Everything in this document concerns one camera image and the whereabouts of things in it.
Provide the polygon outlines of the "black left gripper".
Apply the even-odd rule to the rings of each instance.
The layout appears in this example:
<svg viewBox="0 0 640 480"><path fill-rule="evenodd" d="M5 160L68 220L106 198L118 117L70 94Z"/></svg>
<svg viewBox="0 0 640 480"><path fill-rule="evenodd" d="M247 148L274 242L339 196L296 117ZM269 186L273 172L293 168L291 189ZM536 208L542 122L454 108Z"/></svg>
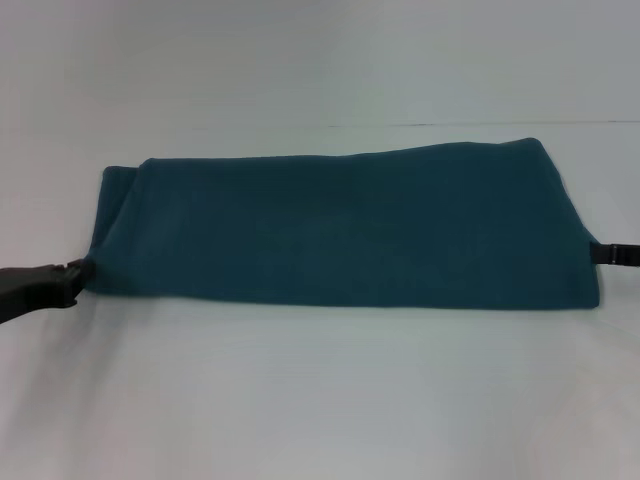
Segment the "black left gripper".
<svg viewBox="0 0 640 480"><path fill-rule="evenodd" d="M76 297L95 274L91 259L64 265L1 270L1 323L43 309L64 309L76 304Z"/></svg>

